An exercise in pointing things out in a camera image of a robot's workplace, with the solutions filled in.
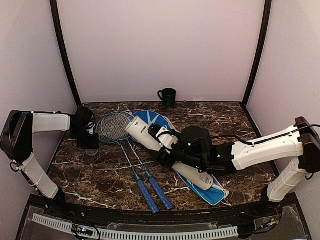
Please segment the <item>white shuttlecock tube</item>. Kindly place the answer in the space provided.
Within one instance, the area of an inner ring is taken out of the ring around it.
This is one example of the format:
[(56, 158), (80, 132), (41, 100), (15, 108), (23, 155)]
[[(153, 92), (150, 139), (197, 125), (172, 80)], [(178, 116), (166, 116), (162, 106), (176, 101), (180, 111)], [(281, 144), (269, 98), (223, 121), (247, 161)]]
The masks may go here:
[(187, 151), (187, 147), (179, 139), (178, 132), (156, 123), (148, 125), (138, 116), (127, 125), (125, 130), (142, 144), (162, 167), (173, 169), (203, 191), (213, 186), (214, 179), (205, 173), (205, 165), (201, 157), (191, 155)]

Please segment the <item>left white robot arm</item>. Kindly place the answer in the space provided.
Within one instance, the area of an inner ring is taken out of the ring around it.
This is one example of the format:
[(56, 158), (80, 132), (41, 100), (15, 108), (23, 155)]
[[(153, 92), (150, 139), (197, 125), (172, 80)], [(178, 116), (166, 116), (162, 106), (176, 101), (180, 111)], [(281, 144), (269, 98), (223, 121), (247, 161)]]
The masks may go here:
[(98, 134), (94, 132), (95, 117), (87, 107), (75, 114), (12, 110), (0, 136), (0, 148), (21, 172), (28, 183), (42, 196), (53, 200), (51, 210), (60, 218), (67, 218), (70, 206), (65, 194), (47, 175), (37, 161), (33, 149), (33, 135), (44, 132), (70, 132), (76, 146), (85, 150), (99, 148)]

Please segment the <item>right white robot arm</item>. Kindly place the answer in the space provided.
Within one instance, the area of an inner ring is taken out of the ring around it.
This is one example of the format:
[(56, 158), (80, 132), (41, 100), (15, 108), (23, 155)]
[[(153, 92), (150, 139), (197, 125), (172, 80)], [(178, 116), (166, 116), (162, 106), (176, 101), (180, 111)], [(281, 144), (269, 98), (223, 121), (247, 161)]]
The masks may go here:
[(255, 205), (255, 213), (266, 217), (297, 184), (320, 170), (320, 136), (316, 124), (298, 117), (295, 124), (278, 133), (250, 141), (235, 136), (235, 142), (214, 145), (208, 129), (188, 126), (182, 132), (152, 124), (148, 132), (161, 149), (158, 160), (187, 182), (203, 191), (214, 186), (214, 176), (235, 174), (249, 167), (292, 158), (291, 163), (270, 183)]

